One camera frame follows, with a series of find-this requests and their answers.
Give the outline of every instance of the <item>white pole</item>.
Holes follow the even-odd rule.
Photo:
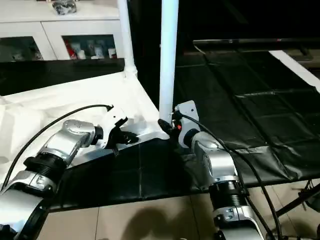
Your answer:
[[[118,2],[119,14],[120,14],[121,34],[122,34],[122,40],[123,40],[123,52],[124,52],[124,64],[125,64],[124,71],[137,74],[137,68],[134,60],[134,52],[132,49],[127,0],[117,0],[117,2]]]
[[[162,0],[159,118],[171,123],[179,0]]]

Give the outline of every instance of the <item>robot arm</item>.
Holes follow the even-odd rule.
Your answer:
[[[190,148],[206,169],[206,177],[210,182],[209,194],[214,224],[219,229],[214,239],[263,240],[229,152],[213,136],[200,131],[196,123],[181,117],[186,115],[199,120],[194,101],[181,103],[174,110],[171,125],[161,120],[159,124],[169,135],[172,136],[174,133],[173,137],[177,138],[183,148]]]
[[[35,157],[24,161],[20,171],[0,192],[0,239],[35,240],[49,213],[59,181],[80,148],[114,148],[116,143],[138,141],[133,133],[122,132],[127,117],[119,108],[110,109],[101,126],[67,120]]]

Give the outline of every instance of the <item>cabinet door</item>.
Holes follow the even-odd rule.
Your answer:
[[[42,22],[58,60],[123,58],[120,20]]]
[[[32,60],[57,60],[41,23],[0,23],[0,62]]]

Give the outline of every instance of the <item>black plastic sheet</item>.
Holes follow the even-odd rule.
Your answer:
[[[122,71],[122,60],[0,64],[0,94]],[[159,104],[159,62],[138,79]],[[177,57],[174,104],[194,100],[200,121],[248,158],[266,185],[320,178],[320,95],[268,52]],[[257,186],[237,156],[248,187]],[[202,163],[170,140],[153,139],[68,169],[52,211],[205,193]]]

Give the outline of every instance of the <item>metal stand leg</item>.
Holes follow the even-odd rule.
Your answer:
[[[285,205],[283,208],[278,210],[276,212],[276,215],[280,217],[283,214],[286,214],[290,210],[296,208],[297,206],[299,206],[300,204],[302,204],[303,202],[307,201],[309,198],[317,194],[320,194],[320,183],[315,187],[313,187],[312,189],[302,192],[298,198],[296,198],[295,200],[293,200],[292,202],[290,202],[289,204]]]

